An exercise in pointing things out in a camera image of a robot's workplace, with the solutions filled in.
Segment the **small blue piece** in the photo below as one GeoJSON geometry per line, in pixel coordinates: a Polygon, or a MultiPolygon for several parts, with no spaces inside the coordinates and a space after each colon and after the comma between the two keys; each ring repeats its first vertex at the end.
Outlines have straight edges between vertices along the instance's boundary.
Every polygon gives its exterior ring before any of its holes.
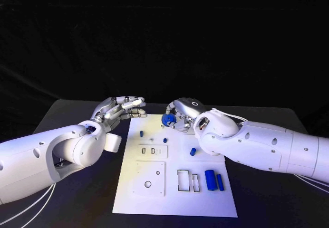
{"type": "Polygon", "coordinates": [[[219,186],[219,190],[224,191],[224,185],[222,185],[221,174],[218,174],[216,177],[218,177],[218,186],[219,186]]]}
{"type": "Polygon", "coordinates": [[[209,191],[215,191],[218,189],[215,171],[206,170],[205,171],[205,180],[206,180],[206,188],[209,191]]]}
{"type": "Polygon", "coordinates": [[[175,117],[175,115],[172,113],[170,114],[163,114],[162,122],[163,122],[163,125],[166,127],[169,127],[169,125],[167,125],[169,122],[175,122],[176,123],[176,117],[175,117]]]}
{"type": "Polygon", "coordinates": [[[195,155],[195,152],[196,152],[196,149],[195,149],[195,148],[192,148],[192,150],[190,150],[190,156],[193,156],[193,155],[195,155]]]}

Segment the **table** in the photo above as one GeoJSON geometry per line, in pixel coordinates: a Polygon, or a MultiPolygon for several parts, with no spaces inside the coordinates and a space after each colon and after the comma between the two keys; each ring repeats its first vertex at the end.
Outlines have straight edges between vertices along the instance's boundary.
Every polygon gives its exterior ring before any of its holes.
{"type": "MultiPolygon", "coordinates": [[[[35,133],[78,124],[89,119],[100,102],[58,100],[35,133]]],[[[276,124],[306,133],[287,108],[215,107],[251,121],[276,124]]],[[[165,113],[166,104],[147,104],[147,113],[165,113]]],[[[111,133],[123,137],[117,153],[104,152],[95,165],[69,175],[56,185],[52,199],[27,227],[319,227],[329,224],[329,195],[291,174],[260,171],[227,158],[238,218],[113,214],[130,120],[111,133]]],[[[45,190],[0,206],[0,221],[20,212],[45,190]]],[[[39,204],[3,227],[22,227],[39,211],[39,204]]]]}

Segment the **white board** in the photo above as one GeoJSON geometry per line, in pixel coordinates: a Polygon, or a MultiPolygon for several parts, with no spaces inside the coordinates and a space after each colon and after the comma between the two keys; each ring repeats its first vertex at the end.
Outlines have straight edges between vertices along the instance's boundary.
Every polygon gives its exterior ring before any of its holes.
{"type": "MultiPolygon", "coordinates": [[[[156,192],[160,184],[152,185],[150,189],[152,187],[156,192]]],[[[237,217],[224,156],[208,155],[198,147],[193,135],[167,127],[162,128],[162,115],[150,114],[147,118],[131,119],[113,213],[237,217]],[[165,162],[165,191],[159,195],[133,193],[139,187],[144,188],[146,184],[146,178],[136,174],[136,163],[143,161],[137,155],[140,145],[167,146],[166,158],[144,160],[152,162],[150,164],[165,162]],[[193,157],[189,155],[192,147],[196,148],[193,157]],[[190,191],[179,191],[177,170],[189,170],[190,191]],[[221,174],[225,191],[208,191],[205,170],[221,174]],[[193,174],[198,174],[199,193],[192,190],[193,174]]]]}

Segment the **robotic hand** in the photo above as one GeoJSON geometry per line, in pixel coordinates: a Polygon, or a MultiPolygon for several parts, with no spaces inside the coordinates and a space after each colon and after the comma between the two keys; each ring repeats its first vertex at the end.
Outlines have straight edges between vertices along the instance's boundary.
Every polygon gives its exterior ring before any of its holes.
{"type": "Polygon", "coordinates": [[[192,98],[175,100],[163,125],[186,132],[193,127],[202,150],[264,171],[284,172],[329,182],[329,139],[267,123],[248,121],[218,109],[206,111],[192,98]],[[176,121],[170,110],[176,108],[176,121]]]}
{"type": "Polygon", "coordinates": [[[107,133],[120,120],[147,117],[144,98],[110,97],[78,125],[0,144],[0,204],[22,199],[91,166],[102,151],[117,152],[121,137],[107,133]],[[61,159],[55,165],[53,155],[61,159]]]}

